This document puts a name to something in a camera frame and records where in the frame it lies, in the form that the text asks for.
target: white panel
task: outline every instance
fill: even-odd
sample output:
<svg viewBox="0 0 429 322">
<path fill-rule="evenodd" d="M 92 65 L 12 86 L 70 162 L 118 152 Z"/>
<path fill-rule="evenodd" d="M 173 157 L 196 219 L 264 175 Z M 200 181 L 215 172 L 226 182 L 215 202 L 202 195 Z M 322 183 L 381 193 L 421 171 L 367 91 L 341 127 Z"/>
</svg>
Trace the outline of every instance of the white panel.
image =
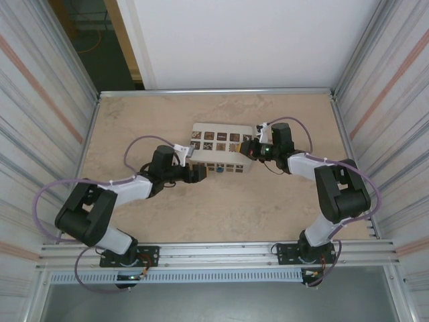
<svg viewBox="0 0 429 322">
<path fill-rule="evenodd" d="M 146 89 L 332 87 L 379 0 L 119 0 Z"/>
</svg>

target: white box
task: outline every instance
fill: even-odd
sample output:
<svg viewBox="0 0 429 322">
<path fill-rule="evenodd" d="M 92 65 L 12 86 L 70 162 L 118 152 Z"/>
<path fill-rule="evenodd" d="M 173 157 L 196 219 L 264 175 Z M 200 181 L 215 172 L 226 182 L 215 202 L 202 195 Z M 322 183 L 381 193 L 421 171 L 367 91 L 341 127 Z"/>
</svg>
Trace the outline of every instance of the white box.
<svg viewBox="0 0 429 322">
<path fill-rule="evenodd" d="M 239 145 L 252 139 L 253 128 L 248 125 L 195 123 L 190 140 L 195 150 L 190 161 L 213 172 L 249 172 L 252 160 L 239 153 Z"/>
</svg>

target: purple cable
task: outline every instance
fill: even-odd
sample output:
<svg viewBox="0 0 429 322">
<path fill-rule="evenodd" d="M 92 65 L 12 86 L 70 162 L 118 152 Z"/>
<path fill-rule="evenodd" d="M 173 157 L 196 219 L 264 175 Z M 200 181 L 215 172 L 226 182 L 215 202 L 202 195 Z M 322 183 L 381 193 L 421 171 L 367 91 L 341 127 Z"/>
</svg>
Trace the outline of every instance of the purple cable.
<svg viewBox="0 0 429 322">
<path fill-rule="evenodd" d="M 318 278 L 317 280 L 315 280 L 314 282 L 311 282 L 310 284 L 308 284 L 307 286 L 313 286 L 318 284 L 319 282 L 321 282 L 325 277 L 327 277 L 332 270 L 334 269 L 336 263 L 338 262 L 338 259 L 341 255 L 341 250 L 343 250 L 343 243 L 341 243 L 341 240 L 339 239 L 335 239 L 333 240 L 333 242 L 337 242 L 339 247 L 338 247 L 338 252 L 336 253 L 336 258 L 334 259 L 334 262 L 332 263 L 332 265 L 330 266 L 330 268 L 326 271 L 326 273 L 324 273 L 320 278 Z"/>
<path fill-rule="evenodd" d="M 344 223 L 342 223 L 341 225 L 339 225 L 337 228 L 335 228 L 335 230 L 332 233 L 330 233 L 330 235 L 328 236 L 329 239 L 332 239 L 332 237 L 334 237 L 335 234 L 338 233 L 341 230 L 341 228 L 343 228 L 344 225 L 346 225 L 348 223 L 353 223 L 355 221 L 368 219 L 368 218 L 370 218 L 372 215 L 374 215 L 380 209 L 380 207 L 381 207 L 381 193 L 380 193 L 380 190 L 377 188 L 377 186 L 375 185 L 375 183 L 365 173 L 363 173 L 359 169 L 356 169 L 355 167 L 353 167 L 353 166 L 351 166 L 349 164 L 345 164 L 343 162 L 333 161 L 333 160 L 328 160 L 328 159 L 323 159 L 323 158 L 317 158 L 316 156 L 311 156 L 309 154 L 306 154 L 306 158 L 310 159 L 310 160 L 313 160 L 313 161 L 336 164 L 338 166 L 343 166 L 345 168 L 348 168 L 349 170 L 352 170 L 353 172 L 357 173 L 359 176 L 361 176 L 362 178 L 364 178 L 365 181 L 367 181 L 371 185 L 371 187 L 375 191 L 375 194 L 377 195 L 377 204 L 373 208 L 373 210 L 371 210 L 370 212 L 368 212 L 364 216 L 356 217 L 356 218 L 351 218 L 349 220 L 344 221 Z"/>
<path fill-rule="evenodd" d="M 128 168 L 128 169 L 130 169 L 131 171 L 133 171 L 133 173 L 134 174 L 137 174 L 137 170 L 136 169 L 134 169 L 130 164 L 128 164 L 128 162 L 127 162 L 127 157 L 128 157 L 128 153 L 129 153 L 129 150 L 131 149 L 131 147 L 134 145 L 134 143 L 135 142 L 137 142 L 137 141 L 139 141 L 139 140 L 142 140 L 142 139 L 158 139 L 158 140 L 160 140 L 160 141 L 163 141 L 164 143 L 166 143 L 166 144 L 168 144 L 169 146 L 174 146 L 174 144 L 173 143 L 171 143 L 171 142 L 169 142 L 169 141 L 167 141 L 167 140 L 165 140 L 165 139 L 163 139 L 163 138 L 161 138 L 161 137 L 159 137 L 159 136 L 139 136 L 138 138 L 135 138 L 129 145 L 128 145 L 128 147 L 127 147 L 127 149 L 125 150 L 125 153 L 124 153 L 124 155 L 123 155 L 123 163 L 124 163 L 124 165 Z"/>
<path fill-rule="evenodd" d="M 78 275 L 78 265 L 79 265 L 79 260 L 82 258 L 83 254 L 85 254 L 87 251 L 89 251 L 92 247 L 87 247 L 85 248 L 77 257 L 76 262 L 74 263 L 74 277 L 76 278 L 76 280 L 78 281 L 79 285 L 81 285 L 81 287 L 85 288 L 86 290 L 89 290 L 90 292 L 94 292 L 94 293 L 99 293 L 99 294 L 118 294 L 121 292 L 126 291 L 126 288 L 122 288 L 119 290 L 101 290 L 99 288 L 92 288 L 88 285 L 86 285 L 79 277 Z"/>
<path fill-rule="evenodd" d="M 73 239 L 64 239 L 64 238 L 60 238 L 57 237 L 55 235 L 52 235 L 45 227 L 43 227 L 42 223 L 40 222 L 40 219 L 38 217 L 38 202 L 39 202 L 39 198 L 42 195 L 42 193 L 44 193 L 46 190 L 48 190 L 49 188 L 56 186 L 58 184 L 69 184 L 69 183 L 89 183 L 89 184 L 101 184 L 101 185 L 116 185 L 116 184 L 122 184 L 122 183 L 128 183 L 133 181 L 134 178 L 128 178 L 128 179 L 123 179 L 123 180 L 118 180 L 118 181 L 112 181 L 110 182 L 103 182 L 103 181 L 94 181 L 94 180 L 87 180 L 87 179 L 63 179 L 63 180 L 59 180 L 59 181 L 55 181 L 55 182 L 51 182 L 48 183 L 46 186 L 43 186 L 34 196 L 33 198 L 33 203 L 32 203 L 32 214 L 33 214 L 33 220 L 35 225 L 37 226 L 37 228 L 44 234 L 46 235 L 46 237 L 50 238 L 50 239 L 54 239 L 57 242 L 75 242 Z"/>
<path fill-rule="evenodd" d="M 274 119 L 271 122 L 268 122 L 267 124 L 270 125 L 272 123 L 281 121 L 283 119 L 291 119 L 292 121 L 295 121 L 296 123 L 298 123 L 299 125 L 301 125 L 302 129 L 306 132 L 307 134 L 307 138 L 308 138 L 308 143 L 310 143 L 310 151 L 308 151 L 309 153 L 313 153 L 313 141 L 311 140 L 311 135 L 310 132 L 307 130 L 307 127 L 304 125 L 304 123 L 302 123 L 299 119 L 296 119 L 295 117 L 292 116 L 283 116 L 283 117 L 279 117 L 278 119 Z"/>
</svg>

